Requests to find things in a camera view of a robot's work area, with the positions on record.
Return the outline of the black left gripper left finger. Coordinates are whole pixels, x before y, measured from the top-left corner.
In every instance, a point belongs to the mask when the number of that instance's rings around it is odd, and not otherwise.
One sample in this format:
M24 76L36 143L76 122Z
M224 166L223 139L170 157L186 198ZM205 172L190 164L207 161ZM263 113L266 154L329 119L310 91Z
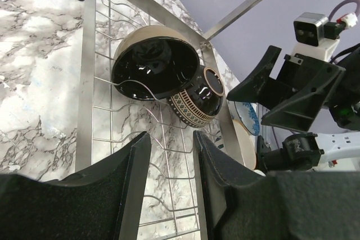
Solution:
M140 133L63 180L1 175L2 239L136 239L151 155Z

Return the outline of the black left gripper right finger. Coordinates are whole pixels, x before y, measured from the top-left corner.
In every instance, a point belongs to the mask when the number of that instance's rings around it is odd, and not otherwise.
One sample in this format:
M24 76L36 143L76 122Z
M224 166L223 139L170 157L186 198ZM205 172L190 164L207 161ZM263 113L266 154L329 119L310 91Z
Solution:
M202 239L358 239L358 172L261 176L193 133Z

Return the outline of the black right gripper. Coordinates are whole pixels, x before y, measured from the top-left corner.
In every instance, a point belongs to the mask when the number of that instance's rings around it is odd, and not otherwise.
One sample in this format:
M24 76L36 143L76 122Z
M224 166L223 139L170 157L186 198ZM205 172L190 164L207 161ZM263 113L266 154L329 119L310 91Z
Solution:
M254 70L227 94L227 99L258 103L281 50L269 46ZM304 57L292 87L292 96L268 111L262 124L307 132L324 107L340 128L359 131L359 55L348 55L337 65Z

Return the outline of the dark patterned cream-inside bowl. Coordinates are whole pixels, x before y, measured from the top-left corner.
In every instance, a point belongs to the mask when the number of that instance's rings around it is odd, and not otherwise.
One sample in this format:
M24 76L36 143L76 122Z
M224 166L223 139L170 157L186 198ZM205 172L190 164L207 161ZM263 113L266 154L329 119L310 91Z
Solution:
M190 85L167 101L186 125L202 128L219 114L224 97L220 76L212 68L201 65Z

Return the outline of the black bowl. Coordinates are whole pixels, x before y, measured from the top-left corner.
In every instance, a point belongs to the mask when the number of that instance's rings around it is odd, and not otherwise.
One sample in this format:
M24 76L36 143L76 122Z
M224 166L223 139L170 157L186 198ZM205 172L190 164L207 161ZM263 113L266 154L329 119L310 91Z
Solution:
M199 56L180 32L162 25L128 34L114 54L111 81L131 99L168 98L189 86L200 67Z

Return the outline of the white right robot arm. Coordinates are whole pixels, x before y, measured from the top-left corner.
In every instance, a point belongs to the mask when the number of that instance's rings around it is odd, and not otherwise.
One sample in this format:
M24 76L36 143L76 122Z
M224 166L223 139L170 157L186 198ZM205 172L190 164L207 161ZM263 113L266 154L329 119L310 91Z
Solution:
M286 55L277 78L271 71L281 49L269 46L255 69L227 95L233 120L255 119L252 168L263 173L310 170L359 156L359 46L333 64L296 53ZM310 127L322 108L350 134L321 134Z

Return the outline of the blue and white bowl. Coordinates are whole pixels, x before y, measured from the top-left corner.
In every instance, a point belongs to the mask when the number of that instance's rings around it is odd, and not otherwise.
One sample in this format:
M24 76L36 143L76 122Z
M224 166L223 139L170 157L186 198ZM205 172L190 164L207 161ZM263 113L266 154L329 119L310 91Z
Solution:
M237 118L243 124L245 129L254 136L260 132L259 118L253 105L248 102L234 102Z

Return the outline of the beige speckled bowl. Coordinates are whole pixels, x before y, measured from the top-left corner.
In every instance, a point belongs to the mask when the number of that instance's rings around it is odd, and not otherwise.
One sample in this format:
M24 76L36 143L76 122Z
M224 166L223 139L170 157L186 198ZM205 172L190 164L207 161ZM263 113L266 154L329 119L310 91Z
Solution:
M233 120L233 126L240 145L244 166L254 170L257 165L254 143L245 127L239 121Z

